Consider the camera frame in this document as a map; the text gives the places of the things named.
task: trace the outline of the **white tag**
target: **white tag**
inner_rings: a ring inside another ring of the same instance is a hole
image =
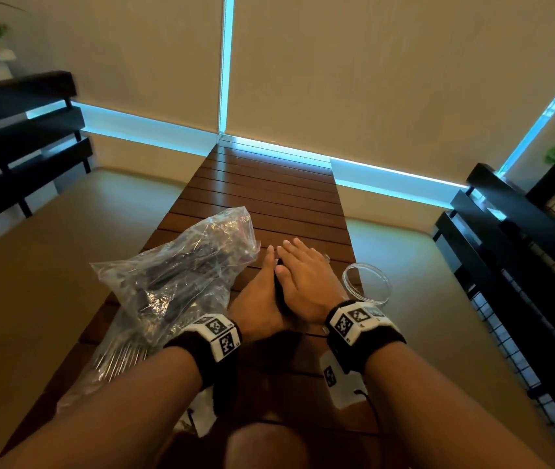
[[[362,390],[368,394],[362,375],[353,371],[345,375],[331,351],[321,355],[319,362],[325,376],[325,384],[329,390],[329,395],[332,397],[332,402],[336,408],[340,410],[354,403],[366,401],[364,395],[354,394],[355,390]]]
[[[190,405],[186,413],[190,411],[190,417],[195,424],[197,436],[203,438],[210,432],[212,425],[217,421],[214,414],[214,399],[212,398],[213,386],[199,392]]]

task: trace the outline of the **plastic bag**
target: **plastic bag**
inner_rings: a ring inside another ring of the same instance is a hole
[[[225,313],[238,274],[260,251],[244,207],[227,209],[130,260],[94,263],[121,309],[57,410],[145,360],[207,313]]]

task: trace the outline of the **beige blind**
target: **beige blind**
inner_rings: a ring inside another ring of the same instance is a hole
[[[236,0],[227,133],[463,182],[555,95],[555,0]]]
[[[79,100],[217,131],[223,0],[2,0],[19,73],[71,71]]]

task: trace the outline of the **black wristband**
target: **black wristband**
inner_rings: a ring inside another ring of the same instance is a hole
[[[164,347],[181,347],[195,360],[202,378],[202,390],[220,380],[230,381],[241,345],[241,331],[223,315],[205,315],[185,327]]]
[[[344,373],[363,373],[376,350],[391,342],[406,342],[396,326],[369,303],[344,301],[330,311],[325,324],[329,330],[327,345]]]

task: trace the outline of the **wire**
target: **wire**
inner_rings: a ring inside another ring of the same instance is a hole
[[[375,405],[373,404],[373,401],[370,399],[370,397],[362,390],[360,389],[354,390],[354,394],[362,395],[364,398],[366,398],[366,401],[370,405],[370,409],[373,410],[373,415],[375,416],[375,423],[377,424],[377,431],[379,432],[379,438],[382,441],[382,469],[386,469],[386,447],[385,447],[385,441],[383,438],[382,424],[379,421],[379,415],[377,414],[377,409],[375,408]]]

